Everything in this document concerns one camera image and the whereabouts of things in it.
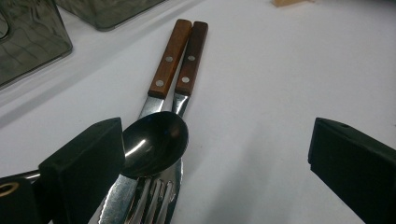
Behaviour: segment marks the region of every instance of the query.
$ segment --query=fork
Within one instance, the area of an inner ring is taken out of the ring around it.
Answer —
[[[172,112],[183,117],[190,100],[199,62],[204,49],[208,25],[196,21],[184,53],[175,87]],[[136,194],[125,223],[170,223],[175,211],[183,176],[183,161],[148,178],[139,178]]]

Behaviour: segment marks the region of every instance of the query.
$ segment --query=spoon bowl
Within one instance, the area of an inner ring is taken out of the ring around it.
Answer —
[[[122,134],[125,163],[122,175],[155,175],[177,162],[186,150],[189,132],[183,119],[172,112],[143,117]]]

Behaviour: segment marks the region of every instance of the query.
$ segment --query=knife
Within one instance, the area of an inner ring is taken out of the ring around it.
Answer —
[[[161,111],[190,32],[190,21],[177,20],[157,72],[152,79],[148,90],[148,98],[143,105],[139,118]],[[106,196],[98,223],[124,223],[136,184],[135,179],[119,175]]]
[[[183,117],[186,111],[187,103],[189,102],[194,87],[196,75],[198,72],[199,63],[201,61],[202,51],[206,40],[208,25],[202,21],[196,21],[192,26],[191,36],[189,43],[186,47],[186,52],[183,58],[183,63],[180,68],[180,73],[177,78],[177,84],[175,87],[174,100],[172,103],[172,112]],[[183,161],[178,160],[177,163],[167,169],[168,172],[176,173],[175,182],[175,196],[169,202],[166,210],[165,221],[161,213],[157,223],[170,223],[172,215],[174,214],[178,194],[180,192],[180,185],[183,176]]]

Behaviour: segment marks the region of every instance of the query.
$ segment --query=metal rivet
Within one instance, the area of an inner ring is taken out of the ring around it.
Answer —
[[[158,81],[155,82],[155,85],[158,86],[158,87],[161,87],[161,86],[163,86],[163,81],[162,80],[158,80]]]
[[[190,81],[190,79],[188,77],[183,77],[181,79],[181,81],[184,82],[184,83],[188,83]]]
[[[6,183],[0,185],[0,197],[7,196],[8,194],[14,192],[20,186],[17,182]]]

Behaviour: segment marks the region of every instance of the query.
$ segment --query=cutlery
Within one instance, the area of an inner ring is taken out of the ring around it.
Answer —
[[[184,115],[187,103],[191,98],[199,62],[201,61],[201,55],[204,49],[207,29],[207,23],[201,21],[196,21],[192,26],[191,36],[177,79],[172,105],[172,112],[181,117]],[[180,159],[176,164],[152,176],[150,179],[139,179],[139,185],[144,185],[142,198],[140,200],[134,199],[134,203],[138,203],[136,206],[132,206],[127,221],[130,219],[131,221],[129,223],[132,224],[141,223],[142,219],[143,223],[170,223],[175,211],[182,175],[183,162]]]
[[[148,90],[148,98],[139,118],[161,111],[190,32],[190,21],[177,20],[157,72],[152,79]],[[133,178],[119,175],[106,196],[99,219],[100,224],[124,222],[132,203],[136,183],[137,181]]]
[[[147,115],[123,133],[125,163],[121,174],[128,177],[155,175],[178,161],[186,150],[186,123],[172,112]]]

